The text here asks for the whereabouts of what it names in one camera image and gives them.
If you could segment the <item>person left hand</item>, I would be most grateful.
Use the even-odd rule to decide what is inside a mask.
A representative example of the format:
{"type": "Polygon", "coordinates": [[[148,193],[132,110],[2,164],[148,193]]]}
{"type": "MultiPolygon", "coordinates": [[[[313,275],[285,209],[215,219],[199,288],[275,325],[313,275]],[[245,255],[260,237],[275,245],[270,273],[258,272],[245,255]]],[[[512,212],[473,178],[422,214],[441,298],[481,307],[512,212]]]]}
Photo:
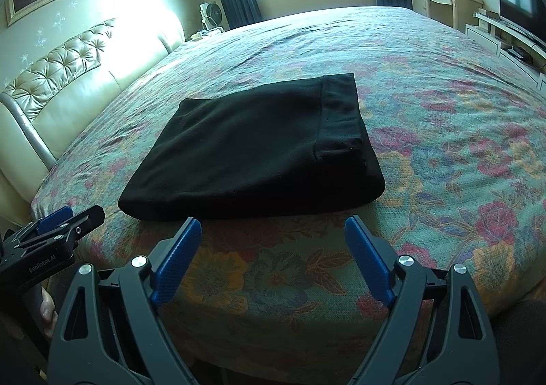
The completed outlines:
{"type": "Polygon", "coordinates": [[[58,313],[52,296],[49,292],[41,288],[42,303],[40,306],[40,316],[43,320],[43,334],[46,338],[51,339],[54,334],[56,322],[58,320],[58,313]]]}

